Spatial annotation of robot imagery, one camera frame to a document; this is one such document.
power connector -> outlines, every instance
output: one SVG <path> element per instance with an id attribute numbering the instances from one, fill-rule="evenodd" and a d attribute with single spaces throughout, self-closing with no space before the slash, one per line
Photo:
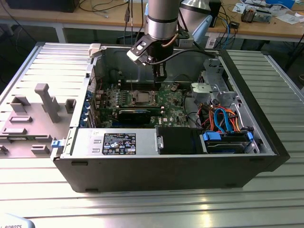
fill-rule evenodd
<path id="1" fill-rule="evenodd" d="M 239 27 L 239 23 L 235 22 L 235 21 L 231 21 L 229 23 L 229 27 L 232 28 L 232 29 L 238 29 Z"/>

black computer case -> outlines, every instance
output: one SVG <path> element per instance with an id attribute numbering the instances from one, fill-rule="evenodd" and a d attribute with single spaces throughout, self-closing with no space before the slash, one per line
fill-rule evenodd
<path id="1" fill-rule="evenodd" d="M 6 0 L 11 9 L 49 10 L 73 13 L 79 0 Z"/>

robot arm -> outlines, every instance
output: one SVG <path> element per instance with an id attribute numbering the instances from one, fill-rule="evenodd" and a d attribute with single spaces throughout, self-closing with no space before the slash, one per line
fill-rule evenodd
<path id="1" fill-rule="evenodd" d="M 128 57 L 137 64 L 162 62 L 152 64 L 156 83 L 164 81 L 167 77 L 166 62 L 163 60 L 173 54 L 173 44 L 179 36 L 177 24 L 180 3 L 180 0 L 149 0 L 147 34 L 138 40 L 127 53 Z M 212 17 L 208 16 L 210 12 L 208 0 L 186 0 L 182 3 L 181 11 L 186 24 L 195 28 L 193 36 L 195 33 L 201 36 L 202 33 L 207 32 L 212 20 Z"/>
<path id="2" fill-rule="evenodd" d="M 173 53 L 180 0 L 150 0 L 148 9 L 148 34 L 144 35 L 127 53 L 137 64 L 158 62 Z M 155 82 L 166 79 L 166 63 L 153 65 Z"/>

motherboard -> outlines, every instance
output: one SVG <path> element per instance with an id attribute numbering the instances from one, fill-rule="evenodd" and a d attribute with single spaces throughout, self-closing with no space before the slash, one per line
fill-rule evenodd
<path id="1" fill-rule="evenodd" d="M 175 84 L 163 84 L 157 90 L 123 90 L 110 85 L 96 96 L 99 127 L 189 127 L 183 92 Z"/>

side panel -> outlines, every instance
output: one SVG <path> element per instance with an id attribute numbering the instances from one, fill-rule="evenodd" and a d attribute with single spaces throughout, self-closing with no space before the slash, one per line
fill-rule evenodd
<path id="1" fill-rule="evenodd" d="M 240 188 L 275 159 L 149 158 L 55 159 L 76 192 Z"/>
<path id="2" fill-rule="evenodd" d="M 276 132 L 274 131 L 266 115 L 264 114 L 263 110 L 261 109 L 260 105 L 258 104 L 252 92 L 250 91 L 249 87 L 247 86 L 246 82 L 244 81 L 238 68 L 232 61 L 231 57 L 229 56 L 228 52 L 223 50 L 220 52 L 220 55 L 224 62 L 223 66 L 228 76 L 231 77 L 231 79 L 237 85 L 236 88 L 237 93 L 243 96 L 254 119 L 256 120 L 258 126 L 260 127 L 263 135 L 266 137 L 266 140 L 268 141 L 271 149 L 275 154 L 278 155 L 276 156 L 276 161 L 265 170 L 265 171 L 274 171 L 285 161 L 287 161 L 290 158 L 290 156 L 287 153 L 285 147 L 283 146 L 281 140 L 277 136 Z"/>

